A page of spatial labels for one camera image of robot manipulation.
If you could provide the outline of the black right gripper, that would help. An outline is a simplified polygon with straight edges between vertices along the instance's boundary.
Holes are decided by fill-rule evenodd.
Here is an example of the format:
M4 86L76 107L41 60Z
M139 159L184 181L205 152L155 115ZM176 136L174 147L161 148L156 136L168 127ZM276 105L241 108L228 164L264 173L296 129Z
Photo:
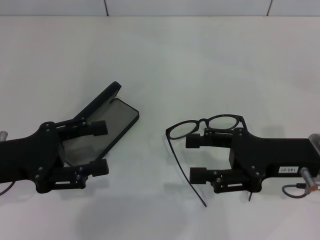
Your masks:
M244 128L206 128L203 135L190 133L185 147L228 148L234 155L233 163L240 169L211 170L191 167L191 184L207 182L216 194L249 191L260 192L268 178L299 178L299 170L308 165L311 142L307 138L261 138Z

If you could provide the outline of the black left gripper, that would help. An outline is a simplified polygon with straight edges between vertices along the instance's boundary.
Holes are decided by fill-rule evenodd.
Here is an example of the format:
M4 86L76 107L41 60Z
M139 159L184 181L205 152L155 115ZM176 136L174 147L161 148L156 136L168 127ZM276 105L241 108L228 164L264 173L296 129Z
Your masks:
M62 141L82 136L108 134L105 120L89 123L86 119L52 121L40 125L32 135L0 142L0 182L29 180L40 194L52 190L84 189L88 176L109 173L106 159L87 164L63 167L59 156Z

